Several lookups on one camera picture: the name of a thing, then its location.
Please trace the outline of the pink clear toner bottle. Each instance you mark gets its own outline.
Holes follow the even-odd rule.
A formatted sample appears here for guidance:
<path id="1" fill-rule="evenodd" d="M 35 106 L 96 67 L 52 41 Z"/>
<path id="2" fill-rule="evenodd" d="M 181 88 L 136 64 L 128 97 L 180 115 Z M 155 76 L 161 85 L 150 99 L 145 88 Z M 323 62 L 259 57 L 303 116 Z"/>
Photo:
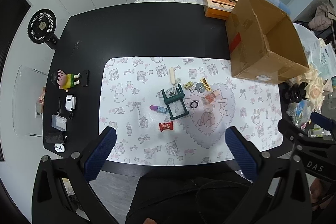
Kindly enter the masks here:
<path id="1" fill-rule="evenodd" d="M 213 103 L 216 100 L 221 100 L 222 98 L 223 97 L 221 91 L 217 89 L 204 96 L 202 101 L 204 104 L 207 105 Z"/>

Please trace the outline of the red candy wrapper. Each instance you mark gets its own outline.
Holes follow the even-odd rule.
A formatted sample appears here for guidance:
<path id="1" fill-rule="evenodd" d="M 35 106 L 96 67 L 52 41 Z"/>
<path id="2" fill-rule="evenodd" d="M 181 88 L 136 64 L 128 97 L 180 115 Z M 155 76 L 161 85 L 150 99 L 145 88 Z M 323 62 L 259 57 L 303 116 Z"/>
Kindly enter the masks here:
<path id="1" fill-rule="evenodd" d="M 173 129 L 174 129 L 173 121 L 165 122 L 165 123 L 159 123 L 160 132 L 163 132 L 165 130 L 173 130 Z"/>

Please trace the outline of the purple blue small tube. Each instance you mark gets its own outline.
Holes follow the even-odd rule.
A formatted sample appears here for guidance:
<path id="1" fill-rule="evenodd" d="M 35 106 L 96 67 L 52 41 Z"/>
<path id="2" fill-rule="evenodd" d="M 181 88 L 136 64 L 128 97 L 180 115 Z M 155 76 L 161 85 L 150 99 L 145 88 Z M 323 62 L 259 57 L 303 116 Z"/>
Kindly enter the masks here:
<path id="1" fill-rule="evenodd" d="M 168 112 L 168 109 L 166 107 L 155 106 L 155 105 L 150 105 L 150 110 L 156 111 L 158 113 L 163 113 L 163 114 L 166 114 Z"/>

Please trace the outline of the gold star hair clip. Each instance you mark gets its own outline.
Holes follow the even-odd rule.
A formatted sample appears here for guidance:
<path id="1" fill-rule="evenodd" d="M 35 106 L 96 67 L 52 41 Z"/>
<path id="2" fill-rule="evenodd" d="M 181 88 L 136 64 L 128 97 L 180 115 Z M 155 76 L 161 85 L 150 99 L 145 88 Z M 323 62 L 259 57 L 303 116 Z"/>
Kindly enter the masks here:
<path id="1" fill-rule="evenodd" d="M 207 90 L 207 91 L 212 91 L 210 85 L 208 84 L 207 80 L 205 78 L 201 78 L 201 83 L 203 84 L 204 88 Z"/>

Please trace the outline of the round grey badge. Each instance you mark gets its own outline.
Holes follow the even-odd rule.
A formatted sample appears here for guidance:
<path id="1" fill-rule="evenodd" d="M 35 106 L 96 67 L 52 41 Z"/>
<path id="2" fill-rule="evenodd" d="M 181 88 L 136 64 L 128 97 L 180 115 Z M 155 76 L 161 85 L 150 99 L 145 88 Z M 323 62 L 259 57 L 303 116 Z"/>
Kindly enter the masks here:
<path id="1" fill-rule="evenodd" d="M 197 83 L 195 85 L 195 90 L 199 93 L 204 93 L 206 91 L 206 88 L 203 83 Z"/>

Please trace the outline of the green miniature stool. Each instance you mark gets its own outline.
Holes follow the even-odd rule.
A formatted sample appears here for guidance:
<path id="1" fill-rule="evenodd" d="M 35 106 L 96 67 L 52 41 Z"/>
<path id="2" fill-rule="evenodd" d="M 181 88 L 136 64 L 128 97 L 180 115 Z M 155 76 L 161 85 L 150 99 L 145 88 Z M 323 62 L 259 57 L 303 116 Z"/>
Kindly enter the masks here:
<path id="1" fill-rule="evenodd" d="M 164 104 L 166 105 L 166 108 L 169 112 L 171 121 L 174 121 L 176 119 L 180 119 L 180 118 L 183 118 L 189 115 L 189 111 L 187 110 L 187 107 L 184 102 L 185 93 L 180 84 L 177 84 L 175 93 L 172 96 L 168 97 L 166 92 L 163 89 L 161 90 L 161 93 L 162 93 Z M 175 105 L 180 107 L 180 110 L 178 110 L 178 114 L 176 114 L 175 111 L 172 109 L 172 107 Z"/>

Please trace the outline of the gold binder clips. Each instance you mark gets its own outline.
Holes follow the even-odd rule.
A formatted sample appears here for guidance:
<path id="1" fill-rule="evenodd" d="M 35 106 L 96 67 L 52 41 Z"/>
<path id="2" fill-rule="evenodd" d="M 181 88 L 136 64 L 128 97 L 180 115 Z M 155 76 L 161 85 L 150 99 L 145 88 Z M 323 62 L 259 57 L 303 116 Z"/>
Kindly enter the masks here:
<path id="1" fill-rule="evenodd" d="M 194 83 L 192 81 L 189 81 L 183 85 L 183 88 L 185 90 L 191 90 L 194 87 Z"/>

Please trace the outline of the beige oblong case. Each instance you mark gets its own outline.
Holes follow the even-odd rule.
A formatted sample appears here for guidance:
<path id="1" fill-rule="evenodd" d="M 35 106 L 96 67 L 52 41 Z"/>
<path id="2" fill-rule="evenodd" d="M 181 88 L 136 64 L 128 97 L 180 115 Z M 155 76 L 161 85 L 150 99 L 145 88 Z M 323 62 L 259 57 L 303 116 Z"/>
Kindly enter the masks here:
<path id="1" fill-rule="evenodd" d="M 170 83 L 172 85 L 175 85 L 176 84 L 176 78 L 175 78 L 175 71 L 174 71 L 173 67 L 169 68 L 169 76 L 170 76 Z"/>

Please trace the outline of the white power adapter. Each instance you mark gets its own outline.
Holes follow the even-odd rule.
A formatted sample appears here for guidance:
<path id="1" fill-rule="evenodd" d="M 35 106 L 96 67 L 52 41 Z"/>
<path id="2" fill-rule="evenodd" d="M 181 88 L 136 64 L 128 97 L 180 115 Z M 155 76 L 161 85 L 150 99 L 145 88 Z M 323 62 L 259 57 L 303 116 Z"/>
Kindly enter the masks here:
<path id="1" fill-rule="evenodd" d="M 65 147 L 62 143 L 55 143 L 54 144 L 54 149 L 57 153 L 64 153 L 65 152 Z"/>

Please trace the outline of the black dumbbell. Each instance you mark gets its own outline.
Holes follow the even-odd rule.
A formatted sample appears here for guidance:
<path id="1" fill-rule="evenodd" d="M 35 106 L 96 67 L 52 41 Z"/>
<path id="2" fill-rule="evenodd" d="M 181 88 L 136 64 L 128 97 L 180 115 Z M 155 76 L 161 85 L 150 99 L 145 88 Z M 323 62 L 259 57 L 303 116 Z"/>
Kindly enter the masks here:
<path id="1" fill-rule="evenodd" d="M 306 99 L 307 83 L 293 84 L 286 92 L 285 99 L 288 103 L 300 103 Z"/>

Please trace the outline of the black crumpled pouch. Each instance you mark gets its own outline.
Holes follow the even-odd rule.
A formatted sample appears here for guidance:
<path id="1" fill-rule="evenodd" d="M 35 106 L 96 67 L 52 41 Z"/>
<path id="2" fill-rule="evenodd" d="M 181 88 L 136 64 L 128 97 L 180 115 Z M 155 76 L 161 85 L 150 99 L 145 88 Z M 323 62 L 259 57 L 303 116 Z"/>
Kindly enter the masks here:
<path id="1" fill-rule="evenodd" d="M 65 144 L 67 140 L 67 134 L 64 131 L 48 132 L 44 135 L 44 139 L 48 144 Z"/>

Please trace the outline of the clear plastic card box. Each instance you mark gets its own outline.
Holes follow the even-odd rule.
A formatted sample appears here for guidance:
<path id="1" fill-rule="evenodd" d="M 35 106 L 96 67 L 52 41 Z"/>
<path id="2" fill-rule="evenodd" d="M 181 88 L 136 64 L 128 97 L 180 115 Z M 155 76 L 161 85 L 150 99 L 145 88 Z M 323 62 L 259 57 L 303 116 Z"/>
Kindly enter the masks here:
<path id="1" fill-rule="evenodd" d="M 67 119 L 57 114 L 53 114 L 51 118 L 51 126 L 59 131 L 66 131 Z"/>

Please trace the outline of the white small charger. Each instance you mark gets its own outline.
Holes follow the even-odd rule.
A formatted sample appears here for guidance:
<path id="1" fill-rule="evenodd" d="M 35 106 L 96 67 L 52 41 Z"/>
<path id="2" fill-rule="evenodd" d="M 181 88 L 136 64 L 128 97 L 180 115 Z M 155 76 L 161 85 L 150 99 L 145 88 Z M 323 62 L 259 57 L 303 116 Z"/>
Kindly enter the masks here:
<path id="1" fill-rule="evenodd" d="M 66 110 L 73 112 L 76 109 L 76 97 L 72 94 L 66 96 Z"/>

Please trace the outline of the black flat stand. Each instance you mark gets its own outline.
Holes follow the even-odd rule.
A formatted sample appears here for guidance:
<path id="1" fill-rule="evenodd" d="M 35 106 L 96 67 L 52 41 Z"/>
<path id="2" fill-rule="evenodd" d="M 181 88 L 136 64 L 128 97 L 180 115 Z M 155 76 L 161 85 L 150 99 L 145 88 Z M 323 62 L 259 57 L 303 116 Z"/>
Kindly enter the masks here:
<path id="1" fill-rule="evenodd" d="M 81 73 L 81 85 L 83 87 L 87 87 L 88 86 L 88 81 L 89 81 L 89 70 L 84 70 Z"/>

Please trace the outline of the pink jacket pile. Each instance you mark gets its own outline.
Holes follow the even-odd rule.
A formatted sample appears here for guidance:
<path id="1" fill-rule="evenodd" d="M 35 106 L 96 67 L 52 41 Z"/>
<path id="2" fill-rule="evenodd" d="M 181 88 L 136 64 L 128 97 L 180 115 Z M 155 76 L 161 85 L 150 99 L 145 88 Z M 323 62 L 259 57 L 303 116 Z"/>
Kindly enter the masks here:
<path id="1" fill-rule="evenodd" d="M 322 2 L 316 8 L 314 18 L 308 23 L 311 30 L 323 31 L 333 25 L 335 10 L 331 2 Z"/>

